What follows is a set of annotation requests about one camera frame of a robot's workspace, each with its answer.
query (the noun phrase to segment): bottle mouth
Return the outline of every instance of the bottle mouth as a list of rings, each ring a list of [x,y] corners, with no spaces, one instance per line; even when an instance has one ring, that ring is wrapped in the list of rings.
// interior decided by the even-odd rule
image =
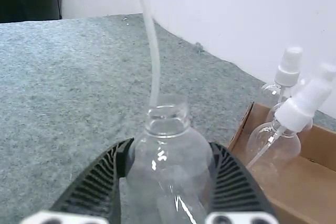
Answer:
[[[159,95],[156,107],[150,107],[145,128],[153,136],[176,137],[190,125],[187,98],[177,94]]]

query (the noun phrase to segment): plastic tube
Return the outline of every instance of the plastic tube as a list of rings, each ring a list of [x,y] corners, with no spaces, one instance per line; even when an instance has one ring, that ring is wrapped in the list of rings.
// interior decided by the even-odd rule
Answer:
[[[160,93],[160,53],[158,39],[156,37],[154,21],[151,14],[150,1],[140,0],[140,3],[143,8],[143,19],[146,26],[152,58],[152,90],[149,105],[150,107],[156,107]]]
[[[282,98],[284,97],[284,94],[285,94],[285,87],[282,86],[281,89],[280,89],[278,103],[280,103],[282,101]]]
[[[247,164],[246,168],[250,169],[257,161],[258,159],[263,156],[263,154],[270,148],[270,146],[276,141],[279,137],[281,137],[282,133],[285,132],[286,128],[283,126],[280,126],[279,129],[274,133],[273,136],[271,136],[267,144],[257,153],[257,155]]]

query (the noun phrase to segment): screw hole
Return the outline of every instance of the screw hole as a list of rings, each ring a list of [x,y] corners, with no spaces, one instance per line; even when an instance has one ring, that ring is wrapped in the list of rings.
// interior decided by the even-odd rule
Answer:
[[[263,220],[263,219],[254,219],[252,221],[252,224],[269,224],[269,222],[267,220]]]
[[[59,219],[52,218],[52,219],[42,222],[42,224],[62,224],[62,223]]]
[[[217,216],[213,220],[213,224],[232,224],[232,222],[226,216]]]

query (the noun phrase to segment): white spray nozzle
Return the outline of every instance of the white spray nozzle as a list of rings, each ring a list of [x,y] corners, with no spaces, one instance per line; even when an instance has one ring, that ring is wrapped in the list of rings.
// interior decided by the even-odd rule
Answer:
[[[336,77],[336,66],[325,62],[321,63],[315,76],[325,81],[332,82]]]
[[[312,79],[275,112],[276,120],[291,131],[301,132],[331,91],[331,86],[325,80]]]
[[[298,82],[302,51],[301,47],[289,47],[285,50],[275,75],[277,84],[292,87]]]
[[[322,79],[329,84],[336,77],[336,66],[331,65],[329,63],[321,63],[317,69],[317,71],[312,75],[313,78]],[[310,79],[301,79],[299,83],[292,89],[292,96],[296,96],[296,94],[309,83]]]

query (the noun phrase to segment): bottle neck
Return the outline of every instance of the bottle neck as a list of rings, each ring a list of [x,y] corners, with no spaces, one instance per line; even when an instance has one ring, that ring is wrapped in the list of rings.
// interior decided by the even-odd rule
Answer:
[[[281,132],[281,136],[282,137],[294,137],[296,136],[296,132],[291,131],[289,129],[285,129],[284,127],[279,123],[279,121],[277,121],[276,119],[273,119],[273,121],[271,122],[271,127],[272,127],[272,131],[276,132]]]
[[[291,87],[280,85],[277,82],[275,82],[275,85],[277,86],[278,89],[280,89],[278,103],[285,102],[289,98],[287,96],[289,96],[291,93],[290,92]]]
[[[189,127],[189,109],[181,95],[160,95],[157,107],[149,109],[145,120],[146,133],[158,138],[177,137]]]

